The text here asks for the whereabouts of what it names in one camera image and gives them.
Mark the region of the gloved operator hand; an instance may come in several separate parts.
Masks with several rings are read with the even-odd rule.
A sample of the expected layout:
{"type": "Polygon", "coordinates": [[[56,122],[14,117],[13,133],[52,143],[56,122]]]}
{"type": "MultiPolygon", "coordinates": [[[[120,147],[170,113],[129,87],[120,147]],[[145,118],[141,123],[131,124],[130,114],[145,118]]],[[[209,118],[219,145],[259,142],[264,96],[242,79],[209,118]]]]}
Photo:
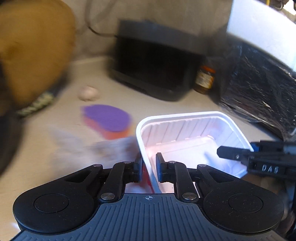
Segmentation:
{"type": "Polygon", "coordinates": [[[287,237],[288,232],[292,231],[295,224],[295,213],[292,210],[292,200],[290,199],[287,191],[288,182],[269,176],[260,177],[253,174],[246,174],[242,179],[267,189],[280,197],[284,205],[284,213],[276,231],[282,237],[287,237]]]}

